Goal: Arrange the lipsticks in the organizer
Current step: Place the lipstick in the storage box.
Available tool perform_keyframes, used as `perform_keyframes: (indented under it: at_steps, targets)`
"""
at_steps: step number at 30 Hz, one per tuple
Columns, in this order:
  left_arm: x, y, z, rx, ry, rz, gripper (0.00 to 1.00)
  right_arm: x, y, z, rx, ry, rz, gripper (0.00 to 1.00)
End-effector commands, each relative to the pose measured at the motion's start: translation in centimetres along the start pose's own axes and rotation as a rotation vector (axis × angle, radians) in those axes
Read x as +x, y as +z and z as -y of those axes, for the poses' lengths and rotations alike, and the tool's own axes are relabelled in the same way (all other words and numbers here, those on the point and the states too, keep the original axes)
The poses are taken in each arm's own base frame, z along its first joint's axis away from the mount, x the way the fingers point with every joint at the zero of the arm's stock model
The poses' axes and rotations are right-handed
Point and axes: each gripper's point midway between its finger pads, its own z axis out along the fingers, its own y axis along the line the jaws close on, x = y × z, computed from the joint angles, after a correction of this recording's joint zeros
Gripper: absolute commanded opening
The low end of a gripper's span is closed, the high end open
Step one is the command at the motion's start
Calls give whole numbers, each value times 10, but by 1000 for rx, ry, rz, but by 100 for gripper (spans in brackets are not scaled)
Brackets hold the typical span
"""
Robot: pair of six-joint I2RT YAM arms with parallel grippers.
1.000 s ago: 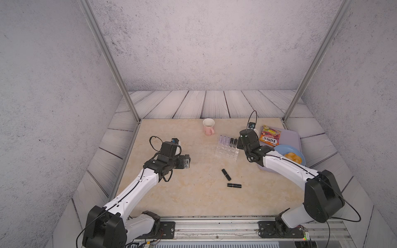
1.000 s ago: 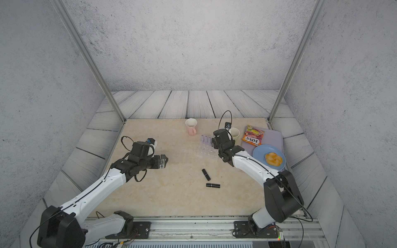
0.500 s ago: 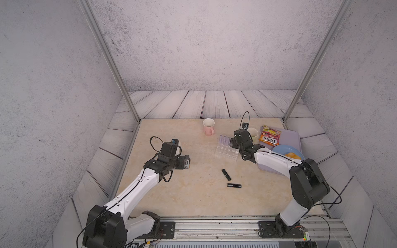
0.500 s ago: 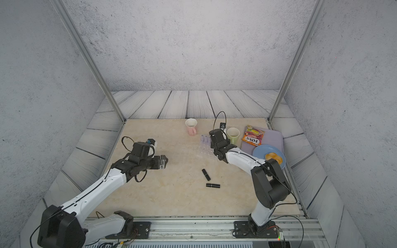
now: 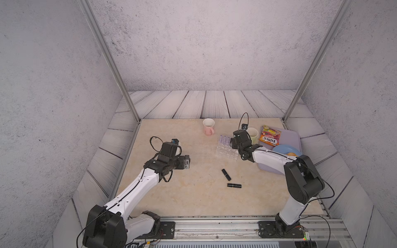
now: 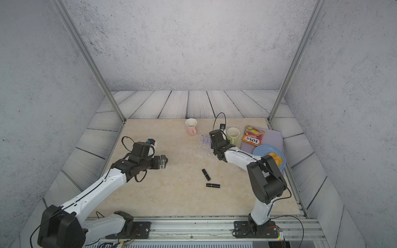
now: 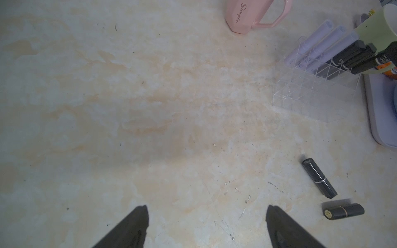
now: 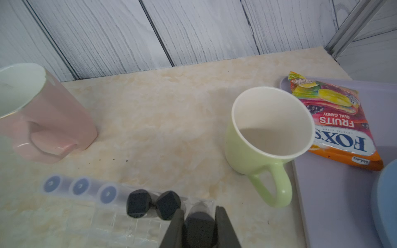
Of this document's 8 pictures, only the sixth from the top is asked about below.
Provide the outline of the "black lipstick tube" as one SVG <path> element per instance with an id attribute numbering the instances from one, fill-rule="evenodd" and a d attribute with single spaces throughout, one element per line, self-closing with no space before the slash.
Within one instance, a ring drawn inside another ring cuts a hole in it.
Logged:
<path id="1" fill-rule="evenodd" d="M 204 174 L 204 176 L 207 179 L 207 181 L 211 181 L 211 177 L 208 175 L 206 169 L 202 169 L 202 173 Z"/>

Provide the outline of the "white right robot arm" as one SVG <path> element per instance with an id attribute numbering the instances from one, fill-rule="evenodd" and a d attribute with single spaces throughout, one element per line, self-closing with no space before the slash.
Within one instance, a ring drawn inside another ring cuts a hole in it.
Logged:
<path id="1" fill-rule="evenodd" d="M 252 191 L 256 197 L 249 223 L 254 231 L 270 226 L 270 212 L 275 201 L 288 189 L 275 159 L 270 155 L 263 157 L 247 154 L 235 147 L 220 129 L 209 133 L 214 155 L 226 163 L 237 165 L 248 173 Z"/>

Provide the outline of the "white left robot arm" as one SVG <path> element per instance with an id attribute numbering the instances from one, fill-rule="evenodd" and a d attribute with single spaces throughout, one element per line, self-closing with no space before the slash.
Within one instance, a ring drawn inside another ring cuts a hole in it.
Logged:
<path id="1" fill-rule="evenodd" d="M 124 211 L 116 211 L 93 223 L 86 219 L 118 188 L 131 179 L 138 182 L 140 172 L 166 167 L 168 158 L 157 156 L 155 148 L 153 139 L 134 143 L 129 153 L 114 162 L 104 176 L 82 193 L 61 206 L 50 205 L 36 228 L 37 244 L 42 248 L 82 248 L 102 238 L 133 239 L 138 234 L 133 216 Z"/>

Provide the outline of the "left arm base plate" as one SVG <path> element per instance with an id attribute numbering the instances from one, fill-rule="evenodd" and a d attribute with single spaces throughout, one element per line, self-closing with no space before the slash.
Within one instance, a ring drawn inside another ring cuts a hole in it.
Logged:
<path id="1" fill-rule="evenodd" d="M 151 224 L 151 222 L 126 222 L 119 233 L 108 235 L 105 239 L 148 239 Z"/>

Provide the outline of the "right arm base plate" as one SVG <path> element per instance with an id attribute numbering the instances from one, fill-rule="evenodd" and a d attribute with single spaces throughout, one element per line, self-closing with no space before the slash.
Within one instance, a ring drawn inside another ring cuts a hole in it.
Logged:
<path id="1" fill-rule="evenodd" d="M 254 221 L 235 221 L 232 235 L 235 238 L 280 239 L 279 227 L 272 220 L 257 225 Z"/>

